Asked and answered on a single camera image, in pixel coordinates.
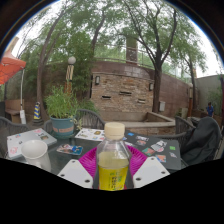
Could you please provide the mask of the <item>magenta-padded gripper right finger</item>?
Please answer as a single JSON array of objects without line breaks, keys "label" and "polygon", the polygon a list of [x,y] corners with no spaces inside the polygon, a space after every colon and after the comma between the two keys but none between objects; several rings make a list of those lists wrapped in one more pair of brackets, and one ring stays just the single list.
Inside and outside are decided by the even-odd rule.
[{"label": "magenta-padded gripper right finger", "polygon": [[147,157],[132,146],[129,146],[128,149],[132,154],[129,168],[135,188],[143,187],[169,175],[169,172],[155,156]]}]

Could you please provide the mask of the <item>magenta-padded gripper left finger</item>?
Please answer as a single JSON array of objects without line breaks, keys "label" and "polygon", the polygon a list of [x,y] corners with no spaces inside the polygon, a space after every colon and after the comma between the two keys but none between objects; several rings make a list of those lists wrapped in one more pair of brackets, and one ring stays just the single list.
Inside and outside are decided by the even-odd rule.
[{"label": "magenta-padded gripper left finger", "polygon": [[83,188],[93,188],[98,180],[96,150],[91,149],[79,160],[71,159],[58,176]]}]

